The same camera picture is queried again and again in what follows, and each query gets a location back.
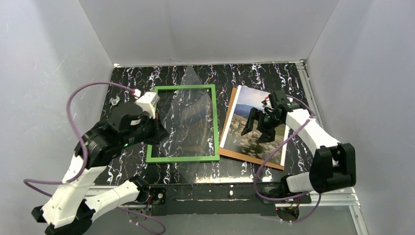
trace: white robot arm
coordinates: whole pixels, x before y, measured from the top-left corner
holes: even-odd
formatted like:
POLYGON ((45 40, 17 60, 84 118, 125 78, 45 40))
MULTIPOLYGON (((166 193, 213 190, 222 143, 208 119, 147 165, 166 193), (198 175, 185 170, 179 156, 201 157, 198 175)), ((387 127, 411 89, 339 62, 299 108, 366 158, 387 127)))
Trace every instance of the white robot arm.
POLYGON ((275 127, 286 124, 297 131, 307 120, 308 124, 298 133, 313 154, 310 171, 281 179, 285 197, 291 193, 313 191, 323 193, 356 184, 355 151, 350 143, 340 143, 331 137, 312 118, 301 102, 290 101, 284 91, 274 91, 262 102, 264 110, 252 108, 241 135, 252 131, 254 120, 262 133, 257 143, 275 140, 275 127))
POLYGON ((159 97, 146 92, 135 103, 121 103, 112 110, 111 116, 99 121, 83 135, 88 149, 88 162, 83 173, 72 182, 84 162, 80 143, 75 148, 70 166, 63 182, 49 201, 33 209, 37 222, 48 224, 47 235, 81 235, 106 212, 127 202, 137 201, 148 183, 134 176, 120 186, 103 194, 85 197, 95 179, 122 149, 139 142, 157 144, 168 132, 155 114, 159 97))

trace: white backdrop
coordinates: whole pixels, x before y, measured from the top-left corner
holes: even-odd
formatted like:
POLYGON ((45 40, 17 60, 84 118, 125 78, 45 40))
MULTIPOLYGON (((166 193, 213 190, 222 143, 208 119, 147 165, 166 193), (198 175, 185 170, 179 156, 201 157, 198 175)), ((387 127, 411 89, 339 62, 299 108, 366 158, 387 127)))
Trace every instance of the white backdrop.
MULTIPOLYGON (((40 235, 46 224, 30 212, 47 197, 23 179, 63 178, 78 143, 67 99, 83 84, 109 81, 114 66, 73 0, 0 1, 0 63, 0 234, 40 235)), ((96 86, 75 97, 81 133, 99 120, 106 91, 96 86)))
POLYGON ((308 58, 338 0, 80 0, 113 63, 308 58))
POLYGON ((340 0, 307 62, 324 127, 356 148, 369 234, 414 234, 414 0, 340 0))

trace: green picture frame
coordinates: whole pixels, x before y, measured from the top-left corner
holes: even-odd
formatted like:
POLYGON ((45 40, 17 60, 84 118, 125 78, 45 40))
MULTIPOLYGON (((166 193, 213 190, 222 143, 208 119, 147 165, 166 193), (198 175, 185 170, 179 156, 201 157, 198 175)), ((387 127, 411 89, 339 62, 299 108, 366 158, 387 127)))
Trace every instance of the green picture frame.
POLYGON ((147 163, 183 163, 183 162, 212 162, 219 161, 219 131, 218 131, 218 114, 216 108, 216 90, 215 85, 182 85, 182 86, 155 86, 154 92, 175 91, 183 89, 210 89, 212 94, 212 119, 213 119, 213 138, 215 154, 213 156, 192 156, 192 157, 151 157, 153 150, 152 145, 147 145, 147 163))

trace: photograph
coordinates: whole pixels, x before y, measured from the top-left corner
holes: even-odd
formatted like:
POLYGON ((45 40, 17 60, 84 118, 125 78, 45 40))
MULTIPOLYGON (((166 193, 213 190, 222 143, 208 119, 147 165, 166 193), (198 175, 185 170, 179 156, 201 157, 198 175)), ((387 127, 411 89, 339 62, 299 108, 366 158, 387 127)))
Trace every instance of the photograph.
MULTIPOLYGON (((253 158, 265 160, 287 138, 289 128, 285 124, 275 128, 275 141, 268 143, 256 143, 261 133, 256 129, 257 121, 251 132, 241 136, 242 130, 248 120, 251 108, 263 111, 262 101, 269 95, 268 92, 240 86, 236 93, 226 123, 221 148, 247 155, 253 158)), ((285 150, 282 148, 270 160, 270 163, 284 166, 285 150)))

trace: clear plastic sheet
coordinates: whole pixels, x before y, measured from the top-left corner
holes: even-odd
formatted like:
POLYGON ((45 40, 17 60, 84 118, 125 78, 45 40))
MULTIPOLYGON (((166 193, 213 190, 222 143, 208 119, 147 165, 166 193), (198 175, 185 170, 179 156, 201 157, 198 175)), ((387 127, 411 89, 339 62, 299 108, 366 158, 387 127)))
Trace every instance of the clear plastic sheet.
MULTIPOLYGON (((180 85, 202 85, 188 66, 180 85)), ((159 91, 157 109, 169 138, 152 149, 152 157, 213 156, 212 98, 209 89, 159 91)))

